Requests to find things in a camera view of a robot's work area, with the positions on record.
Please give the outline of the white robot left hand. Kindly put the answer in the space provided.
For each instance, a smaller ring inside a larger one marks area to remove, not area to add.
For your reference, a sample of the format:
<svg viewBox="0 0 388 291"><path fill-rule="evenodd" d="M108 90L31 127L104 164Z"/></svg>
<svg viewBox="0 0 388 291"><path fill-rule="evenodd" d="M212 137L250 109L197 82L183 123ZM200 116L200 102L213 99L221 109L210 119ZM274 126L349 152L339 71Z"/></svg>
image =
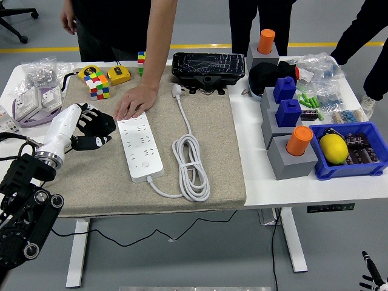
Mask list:
<svg viewBox="0 0 388 291"><path fill-rule="evenodd" d="M112 116L88 103L72 104L53 118L35 157L61 165L68 147L76 151L99 149L112 139L110 134L115 130Z"/></svg>

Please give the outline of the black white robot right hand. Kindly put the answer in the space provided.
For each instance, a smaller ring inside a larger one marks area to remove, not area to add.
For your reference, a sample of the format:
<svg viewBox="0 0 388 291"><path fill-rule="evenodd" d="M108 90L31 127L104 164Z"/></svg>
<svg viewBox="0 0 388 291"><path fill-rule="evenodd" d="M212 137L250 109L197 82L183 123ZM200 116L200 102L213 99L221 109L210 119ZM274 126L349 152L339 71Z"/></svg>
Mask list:
<svg viewBox="0 0 388 291"><path fill-rule="evenodd" d="M370 284L360 282L360 287L363 287L366 290L387 290L387 280L382 279L375 263L371 260L368 253L363 250L361 254L370 273L370 276L363 275L362 278L366 281L369 281Z"/></svg>

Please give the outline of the person's right hand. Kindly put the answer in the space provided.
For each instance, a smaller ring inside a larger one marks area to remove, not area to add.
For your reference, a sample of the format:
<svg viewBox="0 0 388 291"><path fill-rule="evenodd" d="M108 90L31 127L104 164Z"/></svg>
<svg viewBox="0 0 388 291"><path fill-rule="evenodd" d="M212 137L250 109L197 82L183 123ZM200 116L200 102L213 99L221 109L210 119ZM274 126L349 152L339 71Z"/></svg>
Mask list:
<svg viewBox="0 0 388 291"><path fill-rule="evenodd" d="M73 11L73 4L71 0L65 0L62 5L62 10L60 13L60 21L63 29L71 34L75 35L76 33L76 16Z"/></svg>

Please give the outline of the person's left hand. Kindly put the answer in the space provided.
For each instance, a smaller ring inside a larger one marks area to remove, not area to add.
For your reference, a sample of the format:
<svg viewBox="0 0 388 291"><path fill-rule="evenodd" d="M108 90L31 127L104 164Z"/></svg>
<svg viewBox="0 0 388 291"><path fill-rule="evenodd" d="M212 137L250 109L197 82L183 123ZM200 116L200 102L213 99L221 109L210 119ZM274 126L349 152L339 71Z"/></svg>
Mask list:
<svg viewBox="0 0 388 291"><path fill-rule="evenodd" d="M137 87L128 90L117 103L113 117L117 121L137 118L154 105L158 89L158 86L141 83Z"/></svg>

